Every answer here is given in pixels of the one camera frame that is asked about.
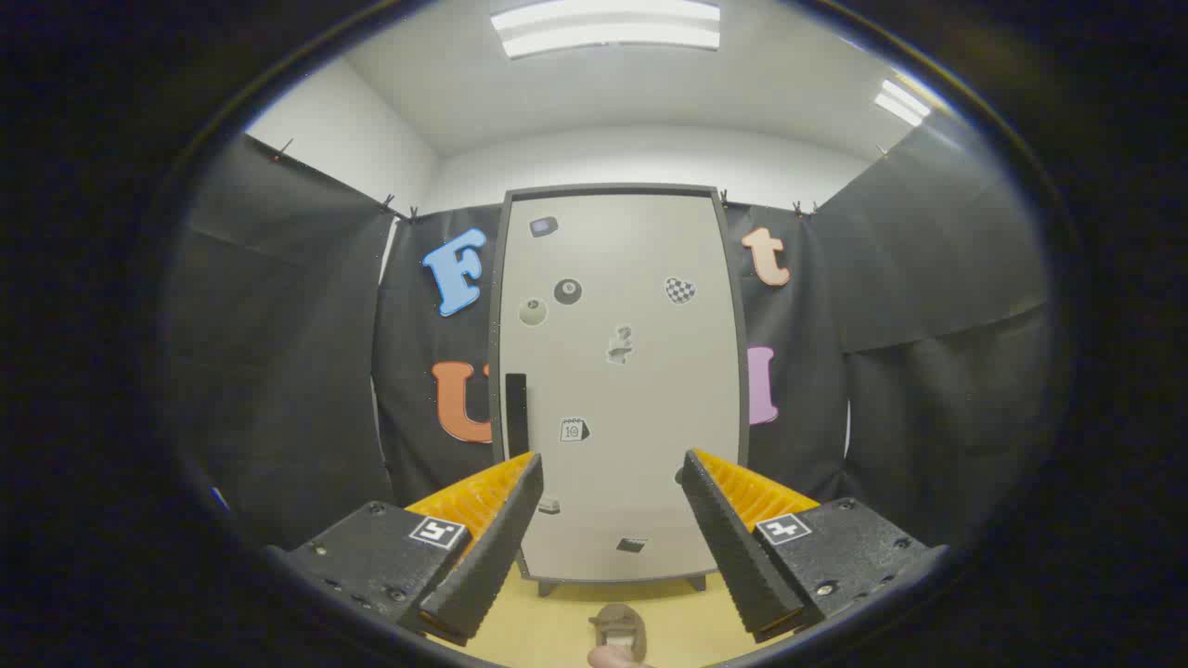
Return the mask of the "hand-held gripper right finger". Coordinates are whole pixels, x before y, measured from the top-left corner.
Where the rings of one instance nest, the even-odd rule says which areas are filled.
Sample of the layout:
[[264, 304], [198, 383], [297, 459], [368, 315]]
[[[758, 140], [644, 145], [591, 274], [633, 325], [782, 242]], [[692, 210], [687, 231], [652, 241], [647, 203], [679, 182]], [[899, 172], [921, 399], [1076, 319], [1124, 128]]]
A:
[[680, 486], [756, 642], [912, 590], [948, 554], [857, 498], [814, 500], [704, 450], [685, 453]]

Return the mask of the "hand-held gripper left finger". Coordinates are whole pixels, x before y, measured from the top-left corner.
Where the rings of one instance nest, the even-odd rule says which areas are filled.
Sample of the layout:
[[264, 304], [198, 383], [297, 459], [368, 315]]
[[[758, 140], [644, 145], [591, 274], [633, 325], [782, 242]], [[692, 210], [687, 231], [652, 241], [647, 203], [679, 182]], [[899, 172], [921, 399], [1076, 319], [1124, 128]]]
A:
[[369, 500], [270, 557], [372, 626], [465, 645], [508, 579], [543, 486], [541, 456], [525, 453], [407, 508]]

